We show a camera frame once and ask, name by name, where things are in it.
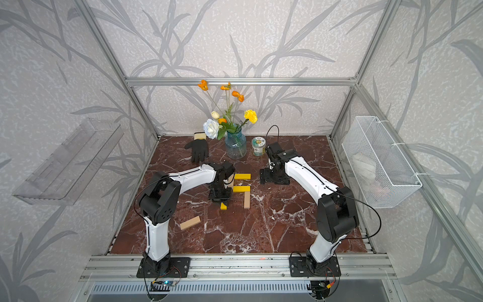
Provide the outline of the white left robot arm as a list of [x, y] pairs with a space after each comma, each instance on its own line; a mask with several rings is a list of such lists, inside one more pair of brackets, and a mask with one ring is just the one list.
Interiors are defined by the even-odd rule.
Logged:
[[153, 185], [146, 187], [139, 201], [147, 228], [147, 257], [158, 262], [170, 253], [169, 220], [175, 214], [182, 193], [207, 184], [210, 189], [208, 199], [215, 203], [226, 203], [233, 191], [228, 186], [229, 179], [234, 175], [235, 167], [230, 162], [208, 163], [170, 174], [158, 172], [152, 178]]

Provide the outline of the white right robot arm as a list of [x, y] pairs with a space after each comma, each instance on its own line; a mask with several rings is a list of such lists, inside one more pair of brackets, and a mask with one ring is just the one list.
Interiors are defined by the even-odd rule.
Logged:
[[319, 234], [308, 250], [314, 264], [327, 262], [335, 255], [341, 241], [359, 225], [353, 192], [338, 187], [316, 172], [295, 150], [283, 150], [274, 142], [265, 148], [269, 167], [260, 171], [260, 183], [288, 185], [295, 180], [317, 205]]

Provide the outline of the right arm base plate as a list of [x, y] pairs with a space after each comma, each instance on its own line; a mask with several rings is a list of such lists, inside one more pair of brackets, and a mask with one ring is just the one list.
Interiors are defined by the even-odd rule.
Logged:
[[342, 275], [337, 257], [318, 263], [312, 257], [290, 256], [289, 269], [291, 277], [327, 277], [338, 278]]

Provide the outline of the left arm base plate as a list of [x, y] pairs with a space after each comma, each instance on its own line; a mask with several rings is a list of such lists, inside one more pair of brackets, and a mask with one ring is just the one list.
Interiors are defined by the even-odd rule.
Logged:
[[138, 267], [137, 278], [187, 278], [191, 258], [165, 256], [159, 261], [143, 258]]

